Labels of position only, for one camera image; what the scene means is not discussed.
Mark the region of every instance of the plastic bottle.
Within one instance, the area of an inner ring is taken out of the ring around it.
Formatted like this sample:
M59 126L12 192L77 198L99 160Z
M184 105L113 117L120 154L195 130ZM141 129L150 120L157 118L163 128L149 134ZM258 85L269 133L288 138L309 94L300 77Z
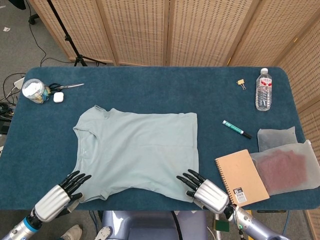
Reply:
M256 80L255 106L259 111L268 111L272 102L272 78L267 68L262 68Z

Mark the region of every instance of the bottle cap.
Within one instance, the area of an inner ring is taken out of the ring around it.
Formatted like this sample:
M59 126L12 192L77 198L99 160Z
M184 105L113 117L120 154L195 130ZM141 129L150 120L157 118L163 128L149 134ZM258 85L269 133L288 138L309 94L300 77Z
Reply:
M262 68L260 71L260 74L267 74L268 73L268 68Z

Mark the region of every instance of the green marker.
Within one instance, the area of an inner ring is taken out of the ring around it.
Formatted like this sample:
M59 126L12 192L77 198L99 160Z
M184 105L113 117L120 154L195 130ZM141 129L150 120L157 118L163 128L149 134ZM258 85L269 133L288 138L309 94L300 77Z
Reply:
M247 137L248 139L251 139L252 136L245 131L241 130L240 128L236 127L235 125L232 125L230 122L227 122L226 120L223 120L223 125L226 125L227 127L231 128L232 130L236 131L237 133Z

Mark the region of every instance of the binder clip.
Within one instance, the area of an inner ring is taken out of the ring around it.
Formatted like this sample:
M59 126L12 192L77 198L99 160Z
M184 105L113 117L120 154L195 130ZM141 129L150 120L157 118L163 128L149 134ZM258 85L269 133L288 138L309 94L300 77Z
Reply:
M244 79L240 79L239 81L236 81L236 83L242 87L242 90L246 90L247 89L245 87L245 80Z

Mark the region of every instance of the person's foot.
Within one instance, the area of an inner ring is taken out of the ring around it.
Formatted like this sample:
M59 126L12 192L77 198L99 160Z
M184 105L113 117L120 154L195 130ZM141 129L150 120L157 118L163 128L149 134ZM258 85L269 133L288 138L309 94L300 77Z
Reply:
M61 236L64 240L80 240L82 229L79 225L74 225Z

